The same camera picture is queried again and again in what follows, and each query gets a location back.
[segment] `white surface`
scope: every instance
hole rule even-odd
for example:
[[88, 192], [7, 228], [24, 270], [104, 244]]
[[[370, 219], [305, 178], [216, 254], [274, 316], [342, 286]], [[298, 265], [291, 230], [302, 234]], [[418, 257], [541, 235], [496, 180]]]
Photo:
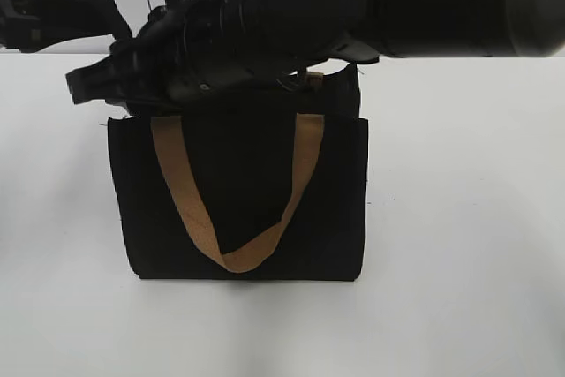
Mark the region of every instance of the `white surface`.
[[565, 60], [365, 68], [362, 278], [247, 284], [129, 270], [97, 59], [0, 57], [0, 375], [565, 375]]

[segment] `black bag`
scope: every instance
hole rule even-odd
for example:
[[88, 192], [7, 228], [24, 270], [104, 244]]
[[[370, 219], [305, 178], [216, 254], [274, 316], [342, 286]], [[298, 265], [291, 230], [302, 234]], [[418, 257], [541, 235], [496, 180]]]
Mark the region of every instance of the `black bag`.
[[181, 117], [109, 121], [140, 278], [358, 278], [368, 125], [358, 118], [357, 68], [318, 86], [242, 89]]

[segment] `bag handle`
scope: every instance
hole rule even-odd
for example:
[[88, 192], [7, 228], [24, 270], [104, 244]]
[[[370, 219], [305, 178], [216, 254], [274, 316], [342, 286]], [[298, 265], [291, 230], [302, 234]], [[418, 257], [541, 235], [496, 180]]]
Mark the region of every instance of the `bag handle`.
[[232, 273], [246, 273], [274, 252], [297, 210], [318, 163], [324, 116], [297, 115], [292, 165], [292, 194], [281, 221], [235, 252], [222, 254], [186, 153], [181, 117], [157, 117], [151, 123], [155, 152], [170, 194], [192, 242], [208, 258]]

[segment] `robotic arm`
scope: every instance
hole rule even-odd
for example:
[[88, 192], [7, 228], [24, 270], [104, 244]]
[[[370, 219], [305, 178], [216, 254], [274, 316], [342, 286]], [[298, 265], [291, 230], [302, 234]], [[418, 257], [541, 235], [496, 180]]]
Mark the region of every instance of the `robotic arm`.
[[565, 44], [565, 0], [165, 1], [132, 38], [112, 0], [0, 0], [0, 44], [35, 52], [113, 34], [106, 59], [67, 76], [72, 98], [151, 115], [284, 79], [300, 87], [330, 58], [542, 57]]

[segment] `white background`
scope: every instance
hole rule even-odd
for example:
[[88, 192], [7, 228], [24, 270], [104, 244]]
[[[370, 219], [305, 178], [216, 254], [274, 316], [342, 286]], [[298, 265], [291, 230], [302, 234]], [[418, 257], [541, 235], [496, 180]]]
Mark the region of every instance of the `white background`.
[[123, 112], [64, 82], [100, 58], [0, 56], [0, 375], [565, 375], [565, 60], [364, 69], [357, 283], [148, 283], [102, 126]]

